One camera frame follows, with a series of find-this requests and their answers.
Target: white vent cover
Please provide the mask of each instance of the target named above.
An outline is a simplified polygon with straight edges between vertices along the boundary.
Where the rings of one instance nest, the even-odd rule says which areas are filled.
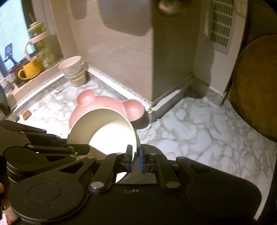
[[[228,55],[235,26],[235,0],[213,0],[210,42],[215,50]]]

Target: yellow mug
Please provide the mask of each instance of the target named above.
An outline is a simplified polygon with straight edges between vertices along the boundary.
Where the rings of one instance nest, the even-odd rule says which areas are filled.
[[[41,64],[36,59],[34,61],[29,62],[25,66],[23,66],[23,69],[18,71],[18,78],[21,80],[28,80],[36,77],[41,70]],[[21,72],[24,71],[26,77],[22,77]]]

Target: window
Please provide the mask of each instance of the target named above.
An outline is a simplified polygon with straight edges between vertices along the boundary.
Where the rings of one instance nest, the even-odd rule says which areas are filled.
[[[12,43],[13,59],[20,62],[25,57],[23,45],[29,39],[22,0],[7,0],[0,7],[0,70],[3,75],[14,66],[12,60],[4,62],[6,46]],[[27,51],[33,53],[34,47],[28,45]]]

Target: yellow mug handle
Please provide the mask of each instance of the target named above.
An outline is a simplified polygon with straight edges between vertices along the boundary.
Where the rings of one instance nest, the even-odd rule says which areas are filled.
[[[18,74],[17,74],[18,78],[21,79],[21,80],[28,80],[29,78],[27,78],[27,77],[24,78],[20,75],[21,71],[24,71],[24,69],[21,69],[20,71],[18,71]]]

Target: window sill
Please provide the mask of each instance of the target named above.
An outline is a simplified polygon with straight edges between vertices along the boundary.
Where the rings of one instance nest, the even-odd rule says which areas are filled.
[[[31,90],[36,88],[38,85],[49,79],[50,77],[54,76],[55,74],[59,73],[60,70],[58,68],[59,64],[62,62],[58,62],[55,66],[43,71],[34,79],[31,79],[28,83],[24,84],[20,88],[15,87],[12,94],[7,96],[8,105],[10,108],[15,106],[25,95],[27,95]]]

